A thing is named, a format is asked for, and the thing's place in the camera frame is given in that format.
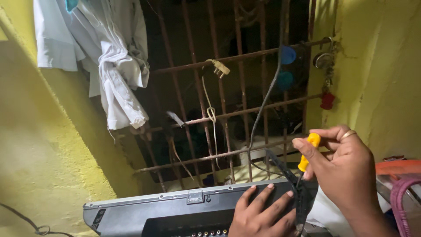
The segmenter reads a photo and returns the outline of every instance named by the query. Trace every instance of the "red object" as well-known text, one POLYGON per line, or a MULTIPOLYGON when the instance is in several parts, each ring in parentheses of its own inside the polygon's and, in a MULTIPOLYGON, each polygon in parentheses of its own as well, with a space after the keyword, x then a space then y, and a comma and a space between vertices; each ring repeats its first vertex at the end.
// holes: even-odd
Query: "red object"
POLYGON ((320 105, 320 107, 324 110, 331 110, 335 98, 336 97, 331 93, 324 94, 322 97, 322 104, 320 105))

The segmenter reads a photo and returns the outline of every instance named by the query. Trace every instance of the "black cable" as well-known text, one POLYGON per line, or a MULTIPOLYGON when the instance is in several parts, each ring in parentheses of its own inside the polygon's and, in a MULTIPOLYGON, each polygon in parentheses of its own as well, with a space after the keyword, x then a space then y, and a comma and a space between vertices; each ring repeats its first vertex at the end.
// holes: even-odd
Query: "black cable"
POLYGON ((31 219, 29 219, 26 216, 22 215, 20 212, 18 212, 17 210, 9 207, 8 205, 5 205, 5 204, 3 204, 3 203, 0 202, 0 206, 6 208, 7 210, 9 210, 11 212, 13 212, 13 214, 17 215, 21 219, 23 219, 26 222, 28 222, 35 229, 35 234, 37 234, 37 235, 63 234, 63 235, 66 235, 68 237, 74 237, 73 235, 68 234, 68 233, 51 231, 49 226, 37 226, 37 225, 35 225, 35 223, 31 219), (40 231, 41 228, 48 228, 48 230, 47 231, 40 231))
POLYGON ((260 168, 260 167, 258 167, 257 165, 255 165, 254 163, 251 162, 251 154, 250 154, 250 151, 251 151, 251 148, 253 146, 254 132, 256 131, 256 127, 257 127, 257 124, 258 124, 259 119, 261 117, 262 111, 263 111, 263 109, 264 109, 264 107, 266 105, 267 100, 269 99, 270 93, 272 92, 273 86, 275 85, 275 82, 276 82, 276 79, 278 78, 279 72, 282 70, 282 40, 283 40, 283 36, 284 36, 284 17, 285 17, 284 7, 285 7, 285 4, 284 4, 284 0, 283 0, 281 2, 281 12, 280 12, 280 20, 279 20, 279 25, 280 26, 279 26, 278 67, 276 69, 275 76, 273 77, 273 80, 270 83, 269 90, 267 91, 266 96, 263 99, 263 103, 262 103, 262 105, 261 105, 261 107, 259 109, 259 113, 257 114, 256 121, 254 121, 253 129, 251 130, 250 145, 249 145, 248 150, 247 150, 247 157, 248 157, 249 162, 254 167, 256 167, 256 168, 258 168, 260 170, 269 172, 269 173, 273 173, 273 172, 270 171, 270 170, 267 170, 267 169, 260 168))

